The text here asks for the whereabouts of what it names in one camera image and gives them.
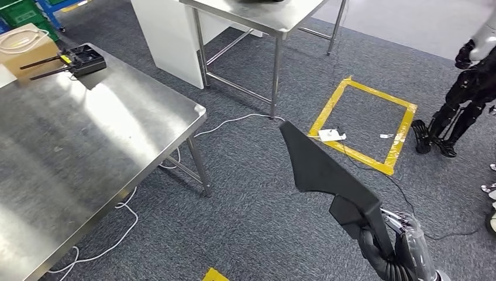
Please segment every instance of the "transparent plastic cover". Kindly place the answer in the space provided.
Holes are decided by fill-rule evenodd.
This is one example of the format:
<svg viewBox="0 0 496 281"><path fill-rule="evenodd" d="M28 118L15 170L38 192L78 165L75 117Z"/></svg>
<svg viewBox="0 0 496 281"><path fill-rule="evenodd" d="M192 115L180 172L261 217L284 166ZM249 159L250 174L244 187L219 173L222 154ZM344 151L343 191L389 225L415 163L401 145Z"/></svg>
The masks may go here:
<svg viewBox="0 0 496 281"><path fill-rule="evenodd" d="M405 235L418 280L436 281L438 274L430 257L420 223L411 214L401 213L401 216L407 221Z"/></svg>

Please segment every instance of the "green crate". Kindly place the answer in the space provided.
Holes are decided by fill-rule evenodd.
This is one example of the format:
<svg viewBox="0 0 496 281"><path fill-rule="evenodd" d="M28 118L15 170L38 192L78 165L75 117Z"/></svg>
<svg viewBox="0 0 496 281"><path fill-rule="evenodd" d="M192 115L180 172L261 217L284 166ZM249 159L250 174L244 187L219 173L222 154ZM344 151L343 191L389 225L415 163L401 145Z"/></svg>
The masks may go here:
<svg viewBox="0 0 496 281"><path fill-rule="evenodd" d="M7 6L16 2L17 0L0 0L0 7Z"/></svg>
<svg viewBox="0 0 496 281"><path fill-rule="evenodd" d="M52 27L52 25L51 25L51 23L49 21L44 20L42 22L35 23L35 25L39 29L43 29L43 30L48 31L50 33L48 35L48 37L50 37L53 41L57 41L58 40L58 35L55 32L55 29L53 29L53 27Z"/></svg>
<svg viewBox="0 0 496 281"><path fill-rule="evenodd" d="M45 20L34 0L18 0L0 8L0 16L10 25L18 27L21 23L37 23Z"/></svg>
<svg viewBox="0 0 496 281"><path fill-rule="evenodd" d="M47 0L47 2L49 4L52 4L52 5L55 5L55 4L58 4L60 2L64 2L65 0Z"/></svg>

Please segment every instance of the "gray carpet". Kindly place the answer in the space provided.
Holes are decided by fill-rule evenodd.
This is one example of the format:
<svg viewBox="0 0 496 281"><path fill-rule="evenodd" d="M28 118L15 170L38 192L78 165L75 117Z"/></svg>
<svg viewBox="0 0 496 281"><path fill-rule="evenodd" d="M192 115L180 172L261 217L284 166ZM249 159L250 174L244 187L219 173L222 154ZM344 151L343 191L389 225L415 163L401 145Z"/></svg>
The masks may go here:
<svg viewBox="0 0 496 281"><path fill-rule="evenodd" d="M129 1L98 0L59 14L66 44L91 42L207 108L201 131L226 119L263 113L268 107L213 82L201 91L155 68ZM321 32L332 25L310 19ZM240 33L228 29L209 43L211 56ZM457 77L453 62L385 40L342 29L330 57L325 40L295 32L284 47L279 116L308 131L339 82L348 76L418 105L428 120ZM216 61L219 75L269 93L274 42L247 37ZM346 90L327 128L347 132L346 145L383 160L403 109L357 90ZM459 157L414 152L410 133L394 178L415 205L430 235L470 232L483 223L490 202L478 186L494 180L494 118L483 114L463 137ZM198 144L212 181L213 197L180 171L156 169L139 186L130 206L136 228L116 249L94 262L77 264L66 280L201 280L214 267L230 280L379 280L358 246L329 215L332 196L297 193L277 121L252 117L200 136ZM369 186L390 210L408 210L397 188L382 174L360 170L343 154L323 146ZM184 163L192 166L182 145ZM119 239L134 218L114 210L77 245L92 257ZM428 240L440 269L453 280L494 280L496 240L482 229L469 237ZM73 258L68 253L57 265ZM59 280L62 274L42 280Z"/></svg>

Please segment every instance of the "yellow tape square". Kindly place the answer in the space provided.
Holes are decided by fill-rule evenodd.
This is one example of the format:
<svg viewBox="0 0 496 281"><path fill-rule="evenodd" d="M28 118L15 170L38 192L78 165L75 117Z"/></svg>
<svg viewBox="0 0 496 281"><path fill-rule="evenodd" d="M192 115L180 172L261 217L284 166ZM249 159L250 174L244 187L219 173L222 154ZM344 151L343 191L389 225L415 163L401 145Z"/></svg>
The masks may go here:
<svg viewBox="0 0 496 281"><path fill-rule="evenodd" d="M225 278L214 268L209 268L203 281L229 281L229 279Z"/></svg>
<svg viewBox="0 0 496 281"><path fill-rule="evenodd" d="M308 132L309 136L318 136L318 132L322 129L322 126L324 123L327 121L329 118L330 113L332 112L334 106L336 106L337 101L343 95L343 92L345 91L345 88L347 86L351 86L354 88L358 88L362 91L365 91L369 94L376 95L380 98L383 98L385 100L394 102L396 104L404 106L407 110L405 111L405 114L403 115L403 120L401 121L398 132L396 133L396 136L394 138L394 141L391 145L391 149L386 156L386 159L384 163L378 162L367 155L361 154L360 152L353 150L352 148L349 148L345 146L342 143L339 142L324 142L326 145L344 153L347 154L356 160L364 163L365 165L368 165L372 168L375 168L385 174L392 175L394 173L394 165L396 164L396 161L398 160L399 153L401 151L401 148L403 147L403 143L405 142L405 138L407 137L408 129L410 128L410 125L413 121L415 111L417 109L417 106L415 104L412 104L408 101L404 101L400 98L393 97L392 95L388 95L384 92L377 91L375 89L372 89L370 87L367 87L365 85L362 85L360 83L357 83L352 80L351 76L344 79L339 83L336 91L331 95L329 101L327 104L324 106L321 114L317 117L315 120L315 123L312 125L312 128Z"/></svg>

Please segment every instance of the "white cable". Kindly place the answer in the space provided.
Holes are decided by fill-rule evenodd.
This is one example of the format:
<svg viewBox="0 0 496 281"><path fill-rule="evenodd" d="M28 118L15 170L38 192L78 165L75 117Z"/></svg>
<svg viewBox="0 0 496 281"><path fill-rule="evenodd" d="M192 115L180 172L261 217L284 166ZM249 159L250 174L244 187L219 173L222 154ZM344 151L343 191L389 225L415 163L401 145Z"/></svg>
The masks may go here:
<svg viewBox="0 0 496 281"><path fill-rule="evenodd" d="M108 248L106 251L104 251L103 253L99 254L98 256L94 256L93 258L89 258L89 259L80 259L78 260L78 257L79 257L79 248L77 248L76 246L73 246L74 249L76 249L76 257L74 259L74 262L70 263L69 265L67 265L66 267L62 268L62 269L59 269L59 270L48 270L49 273L60 273L60 272L63 272L65 270L68 269L68 271L65 273L65 275L59 280L59 281L62 281L64 280L64 278L66 278L66 276L69 274L69 272L73 269L74 265L76 263L80 263L80 262L90 262L90 261L94 261L96 259L99 259L101 258L103 255L105 255L106 253L110 252L111 250L113 250L115 247L117 247L121 242L122 240L124 240L124 238L126 238L126 236L128 235L128 233L131 231L131 229L133 229L135 227L135 225L138 223L138 214L136 214L129 206L128 206L128 202L133 198L133 196L135 195L136 193L136 187L135 187L135 190L133 191L133 193L131 194L131 196L129 197L129 199L124 202L124 203L118 203L117 206L115 206L114 208L116 209L120 209L122 207L126 207L134 216L135 216L135 221L134 223L128 228L128 230L124 233L124 235L122 235L122 237L119 239L119 241L112 247Z"/></svg>
<svg viewBox="0 0 496 281"><path fill-rule="evenodd" d="M32 39L30 39L28 42L26 42L24 44L20 44L18 46L11 47L11 48L2 47L2 44L4 43L4 41L7 38L10 38L11 36L16 35L16 34L19 34L19 33L22 33L22 32L34 32L36 35ZM11 33L11 34L3 37L2 39L0 39L0 52L2 52L4 54L22 54L22 53L26 53L27 51L29 51L32 48L34 48L41 40L43 40L43 38L45 38L49 34L50 34L50 32L48 32L47 30L44 30L44 29L25 29L25 30L19 30L17 32ZM31 46L29 48L27 48L26 50L24 50L24 51L19 51L19 52L10 52L9 51L9 50L21 49L21 48L24 48L24 47L26 47L28 45L31 45Z"/></svg>
<svg viewBox="0 0 496 281"><path fill-rule="evenodd" d="M248 114L248 115L243 116L243 117L240 117L240 118L236 118L236 119L231 119L231 120L224 121L224 122L222 122L219 126L215 127L215 129L210 130L210 131L206 131L206 132L201 132L201 133L199 133L199 134L196 134L195 136L193 136L193 138L196 138L197 136L204 135L204 134L206 134L206 133L211 133L211 132L213 132L213 131L215 131L215 130L219 129L219 128L220 128L222 125L224 125L225 123L229 123L229 122L233 122L233 121L238 121L238 120L241 120L241 119L248 118L248 117L250 117L250 116L261 116L261 117L269 117L269 118L271 118L271 117L272 117L272 116L269 116L269 115L262 115L262 114L255 114L255 113L253 113L253 114ZM282 120L283 122L285 121L285 120L284 120L284 118L279 117L279 116L274 116L274 118L279 119L279 120ZM177 148L177 158L178 158L177 162L181 162L181 153L179 152L179 148ZM164 166L164 162L163 162L163 161L162 161L162 163L160 163L159 167L162 167L162 168L164 168L164 169L168 169L168 170L172 170L172 169L177 168L177 166L174 166L174 167L167 167L167 166Z"/></svg>
<svg viewBox="0 0 496 281"><path fill-rule="evenodd" d="M181 162L181 152L179 152L179 148L177 148L176 150L177 150L177 162ZM164 166L164 161L162 161L162 163L160 163L160 165L159 165L160 167L167 169L167 170L172 170L172 169L177 168L177 166L174 166L174 167Z"/></svg>
<svg viewBox="0 0 496 281"><path fill-rule="evenodd" d="M204 135L204 134L206 134L206 133L211 133L211 132L213 132L213 131L216 131L217 129L219 129L219 128L220 128L222 125L224 125L225 123L229 123L229 122L233 122L233 121L238 121L238 120L241 120L241 119L248 118L248 117L250 117L250 116L260 116L260 117L269 117L269 118L272 118L272 116L269 116L269 115L262 115L262 114L255 114L255 113L253 113L253 114L248 114L248 115L243 116L243 117L240 117L240 118L236 118L236 119L231 119L231 120L224 121L224 122L222 122L219 126L215 127L215 129L210 130L210 131L206 131L206 132L201 132L201 133L199 133L199 134L196 134L196 135L194 136L194 138L196 138L197 136ZM277 118L277 119L279 119L279 120L282 120L283 122L285 121L282 117L279 117L279 116L274 116L274 118Z"/></svg>

